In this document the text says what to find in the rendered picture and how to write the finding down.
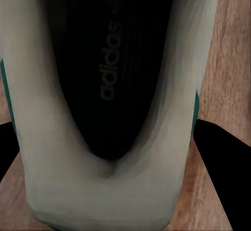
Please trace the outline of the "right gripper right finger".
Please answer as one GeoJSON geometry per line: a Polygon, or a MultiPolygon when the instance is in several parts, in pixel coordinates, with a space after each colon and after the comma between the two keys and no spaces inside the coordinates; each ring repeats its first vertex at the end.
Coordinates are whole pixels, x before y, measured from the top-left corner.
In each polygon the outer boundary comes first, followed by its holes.
{"type": "Polygon", "coordinates": [[[200,119],[193,139],[233,231],[251,231],[251,147],[200,119]]]}

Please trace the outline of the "gym shoe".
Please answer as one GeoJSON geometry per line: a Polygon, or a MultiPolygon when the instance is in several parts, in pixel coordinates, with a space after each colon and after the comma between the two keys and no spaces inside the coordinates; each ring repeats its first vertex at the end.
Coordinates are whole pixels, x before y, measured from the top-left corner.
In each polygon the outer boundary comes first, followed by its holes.
{"type": "Polygon", "coordinates": [[[218,0],[0,0],[27,208],[57,231],[163,231],[218,0]]]}

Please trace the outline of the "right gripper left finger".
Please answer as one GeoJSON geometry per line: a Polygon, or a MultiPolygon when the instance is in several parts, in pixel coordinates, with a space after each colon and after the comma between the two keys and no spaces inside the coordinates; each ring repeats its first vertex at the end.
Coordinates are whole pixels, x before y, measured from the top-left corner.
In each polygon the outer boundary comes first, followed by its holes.
{"type": "Polygon", "coordinates": [[[12,122],[0,125],[0,181],[20,151],[12,122]]]}

